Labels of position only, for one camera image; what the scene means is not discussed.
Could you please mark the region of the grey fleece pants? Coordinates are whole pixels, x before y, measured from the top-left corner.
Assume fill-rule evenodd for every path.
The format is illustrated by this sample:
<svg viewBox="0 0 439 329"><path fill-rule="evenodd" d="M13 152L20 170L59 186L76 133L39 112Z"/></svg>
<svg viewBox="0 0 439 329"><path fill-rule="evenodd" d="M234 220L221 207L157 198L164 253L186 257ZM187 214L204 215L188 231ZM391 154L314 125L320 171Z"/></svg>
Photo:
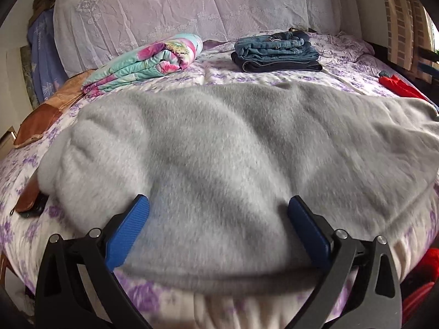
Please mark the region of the grey fleece pants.
<svg viewBox="0 0 439 329"><path fill-rule="evenodd" d="M37 170L76 233L148 197L128 276L227 294L314 283L293 196L354 238L395 243L428 212L437 174L434 106L310 83L112 92Z"/></svg>

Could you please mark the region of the brown wallet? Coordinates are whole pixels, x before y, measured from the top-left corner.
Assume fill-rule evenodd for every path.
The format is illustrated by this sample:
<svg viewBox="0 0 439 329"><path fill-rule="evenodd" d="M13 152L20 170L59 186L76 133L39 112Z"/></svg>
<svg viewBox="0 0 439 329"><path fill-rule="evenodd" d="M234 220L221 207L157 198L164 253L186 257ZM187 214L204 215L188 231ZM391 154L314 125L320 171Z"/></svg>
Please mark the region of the brown wallet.
<svg viewBox="0 0 439 329"><path fill-rule="evenodd" d="M39 217L48 201L48 195L40 190L37 172L28 180L13 211L22 218Z"/></svg>

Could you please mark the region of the brown orange pillow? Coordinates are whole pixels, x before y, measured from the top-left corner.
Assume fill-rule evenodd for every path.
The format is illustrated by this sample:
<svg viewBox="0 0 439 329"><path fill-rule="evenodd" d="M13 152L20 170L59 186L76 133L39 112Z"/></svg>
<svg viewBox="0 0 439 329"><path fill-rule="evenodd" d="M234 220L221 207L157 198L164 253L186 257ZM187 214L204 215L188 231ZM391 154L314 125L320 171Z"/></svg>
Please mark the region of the brown orange pillow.
<svg viewBox="0 0 439 329"><path fill-rule="evenodd" d="M92 72L87 70L69 78L58 91L34 109L20 125L14 148L20 149L40 140L71 106L83 98L82 84Z"/></svg>

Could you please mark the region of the red jacket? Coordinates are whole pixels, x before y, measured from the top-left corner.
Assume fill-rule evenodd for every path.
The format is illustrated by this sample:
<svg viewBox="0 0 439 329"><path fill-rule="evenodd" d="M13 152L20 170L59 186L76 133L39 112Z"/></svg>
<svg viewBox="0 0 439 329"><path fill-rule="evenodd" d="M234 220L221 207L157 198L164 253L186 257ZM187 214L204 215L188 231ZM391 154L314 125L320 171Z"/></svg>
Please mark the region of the red jacket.
<svg viewBox="0 0 439 329"><path fill-rule="evenodd" d="M390 75L385 70L382 70L379 73L379 83L399 97L416 98L426 102L429 101L429 99L418 91L417 88L405 83L397 75Z"/></svg>

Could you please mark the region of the purple floral bed sheet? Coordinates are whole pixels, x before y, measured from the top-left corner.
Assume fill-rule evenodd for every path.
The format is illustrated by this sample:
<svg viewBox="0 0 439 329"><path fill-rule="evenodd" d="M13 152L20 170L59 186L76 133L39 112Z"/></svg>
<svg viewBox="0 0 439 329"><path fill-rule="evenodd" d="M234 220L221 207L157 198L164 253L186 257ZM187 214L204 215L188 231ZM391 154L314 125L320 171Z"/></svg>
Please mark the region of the purple floral bed sheet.
<svg viewBox="0 0 439 329"><path fill-rule="evenodd" d="M231 60L232 43L211 48L200 54L187 69L138 85L146 92L226 83L301 82L331 86L350 93L392 97L381 86L378 73L383 63L373 56L368 43L348 35L312 34L311 43L319 52L322 71L275 71L243 73ZM55 137L75 120L83 99L71 106L45 133L43 138L24 148L12 150L1 162L1 249L24 285L33 290L44 247L51 234L67 238L73 235L61 208L49 200L44 212L36 218L22 218L12 209ZM406 277L417 265L438 233L438 196L433 195L426 207L404 229L392 253L397 271ZM203 296L163 287L145 279L116 272L123 288L143 315L157 328L176 325L180 328L280 328L297 313L309 296L308 290L275 297L236 299Z"/></svg>

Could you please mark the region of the folded dark navy jeans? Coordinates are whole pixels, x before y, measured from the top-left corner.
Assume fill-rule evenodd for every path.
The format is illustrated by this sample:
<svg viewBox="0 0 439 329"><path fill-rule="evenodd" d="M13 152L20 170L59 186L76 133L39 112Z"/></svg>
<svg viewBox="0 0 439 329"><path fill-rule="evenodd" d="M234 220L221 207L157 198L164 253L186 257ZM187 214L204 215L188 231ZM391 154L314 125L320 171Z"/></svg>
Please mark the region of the folded dark navy jeans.
<svg viewBox="0 0 439 329"><path fill-rule="evenodd" d="M302 71L322 71L322 65L317 61L310 62L293 62L293 61L276 61L276 62L258 62L254 60L244 60L236 52L231 54L231 60L240 70L246 73L265 73L279 70L302 70Z"/></svg>

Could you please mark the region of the folded blue denim jeans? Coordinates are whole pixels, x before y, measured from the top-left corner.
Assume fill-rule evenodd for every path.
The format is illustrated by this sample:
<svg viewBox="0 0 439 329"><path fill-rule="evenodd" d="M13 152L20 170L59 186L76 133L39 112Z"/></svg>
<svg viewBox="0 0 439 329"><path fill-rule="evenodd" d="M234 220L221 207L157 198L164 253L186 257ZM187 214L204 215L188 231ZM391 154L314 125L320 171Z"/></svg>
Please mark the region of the folded blue denim jeans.
<svg viewBox="0 0 439 329"><path fill-rule="evenodd" d="M319 53L307 33L293 30L241 38L231 56L243 63L310 63L318 60Z"/></svg>

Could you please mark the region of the blue patterned fabric bundle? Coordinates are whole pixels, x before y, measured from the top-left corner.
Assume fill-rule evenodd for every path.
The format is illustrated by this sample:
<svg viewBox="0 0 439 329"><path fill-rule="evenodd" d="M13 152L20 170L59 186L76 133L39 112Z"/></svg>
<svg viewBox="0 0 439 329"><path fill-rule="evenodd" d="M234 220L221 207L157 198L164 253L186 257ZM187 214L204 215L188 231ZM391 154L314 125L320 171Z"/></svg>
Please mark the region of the blue patterned fabric bundle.
<svg viewBox="0 0 439 329"><path fill-rule="evenodd" d="M43 11L27 31L32 81L39 103L50 98L68 79L54 41L53 17L53 8Z"/></svg>

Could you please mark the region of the floral teal pink quilt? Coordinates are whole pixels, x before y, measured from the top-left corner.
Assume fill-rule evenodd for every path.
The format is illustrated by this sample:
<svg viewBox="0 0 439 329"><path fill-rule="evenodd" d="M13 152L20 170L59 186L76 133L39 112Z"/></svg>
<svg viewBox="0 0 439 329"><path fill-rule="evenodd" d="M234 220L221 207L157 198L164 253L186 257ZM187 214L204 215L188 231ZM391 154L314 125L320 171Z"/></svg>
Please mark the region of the floral teal pink quilt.
<svg viewBox="0 0 439 329"><path fill-rule="evenodd" d="M108 93L121 86L185 70L203 50L202 39L180 33L115 57L94 70L82 84L86 95Z"/></svg>

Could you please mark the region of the beige checked window curtain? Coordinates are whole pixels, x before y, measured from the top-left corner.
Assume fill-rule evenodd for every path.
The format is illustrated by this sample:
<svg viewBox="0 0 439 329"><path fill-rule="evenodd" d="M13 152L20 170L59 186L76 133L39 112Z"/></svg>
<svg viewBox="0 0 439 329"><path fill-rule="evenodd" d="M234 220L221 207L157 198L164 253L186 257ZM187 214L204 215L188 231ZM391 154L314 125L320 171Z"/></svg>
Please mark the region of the beige checked window curtain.
<svg viewBox="0 0 439 329"><path fill-rule="evenodd" d="M432 76L418 68L433 63L422 58L417 48L433 47L432 19L420 0L384 0L388 25L388 59L412 76L430 84Z"/></svg>

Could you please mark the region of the white lace curtain cover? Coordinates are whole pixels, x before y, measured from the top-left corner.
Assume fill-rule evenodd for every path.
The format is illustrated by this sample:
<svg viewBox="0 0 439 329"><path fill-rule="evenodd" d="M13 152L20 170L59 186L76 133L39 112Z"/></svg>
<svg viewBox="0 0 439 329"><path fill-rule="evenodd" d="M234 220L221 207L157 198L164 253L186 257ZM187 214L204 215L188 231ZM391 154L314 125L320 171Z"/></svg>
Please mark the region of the white lace curtain cover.
<svg viewBox="0 0 439 329"><path fill-rule="evenodd" d="M56 0L54 41L70 76L178 33L227 42L296 27L361 36L356 0Z"/></svg>

